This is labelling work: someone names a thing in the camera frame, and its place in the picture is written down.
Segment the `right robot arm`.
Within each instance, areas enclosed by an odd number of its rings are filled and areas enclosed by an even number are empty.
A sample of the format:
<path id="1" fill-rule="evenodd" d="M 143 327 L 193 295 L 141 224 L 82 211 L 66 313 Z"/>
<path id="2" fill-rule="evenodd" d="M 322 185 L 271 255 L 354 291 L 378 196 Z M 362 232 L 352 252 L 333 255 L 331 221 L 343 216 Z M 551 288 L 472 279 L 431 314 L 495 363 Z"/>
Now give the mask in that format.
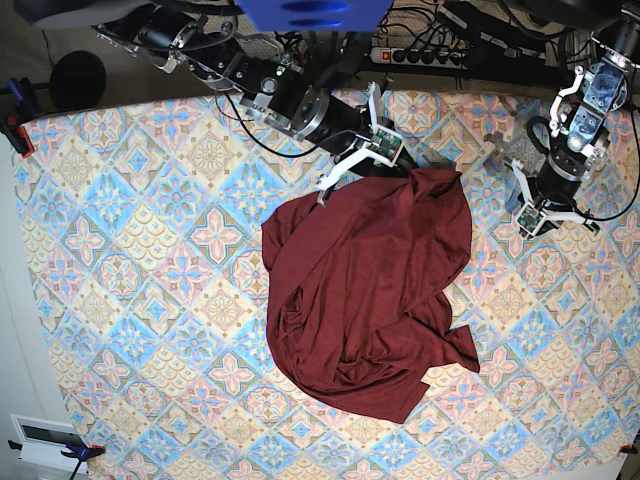
<path id="1" fill-rule="evenodd" d="M 219 93 L 238 91 L 241 125 L 262 122 L 314 150 L 332 155 L 332 174 L 404 177 L 416 168 L 393 122 L 382 113 L 381 90 L 372 83 L 365 104 L 352 107 L 332 90 L 354 76 L 370 45 L 366 33 L 334 32 L 322 47 L 314 32 L 277 45 L 273 59 L 249 55 L 240 44 L 238 18 L 205 33 L 189 12 L 156 2 L 96 26 L 101 37 L 161 67 L 186 65 Z"/>

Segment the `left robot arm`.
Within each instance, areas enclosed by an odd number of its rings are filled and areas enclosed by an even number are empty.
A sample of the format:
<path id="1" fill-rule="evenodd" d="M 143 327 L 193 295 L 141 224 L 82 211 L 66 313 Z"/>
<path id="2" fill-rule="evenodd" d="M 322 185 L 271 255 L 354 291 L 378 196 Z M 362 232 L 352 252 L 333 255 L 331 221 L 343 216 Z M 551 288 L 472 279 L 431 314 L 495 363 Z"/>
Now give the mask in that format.
<path id="1" fill-rule="evenodd" d="M 574 196 L 591 179 L 593 167 L 609 145 L 605 120 L 609 113 L 631 107 L 632 81 L 639 69 L 639 9 L 627 2 L 621 18 L 591 34 L 591 41 L 603 49 L 601 59 L 574 68 L 571 86 L 559 90 L 549 110 L 550 117 L 528 120 L 527 136 L 545 157 L 533 176 L 524 164 L 511 161 L 519 190 L 520 209 L 515 214 L 519 233 L 525 238 L 544 235 L 565 222 L 585 227 L 596 234 L 601 222 L 624 215 L 632 206 L 608 217 L 583 212 Z"/>

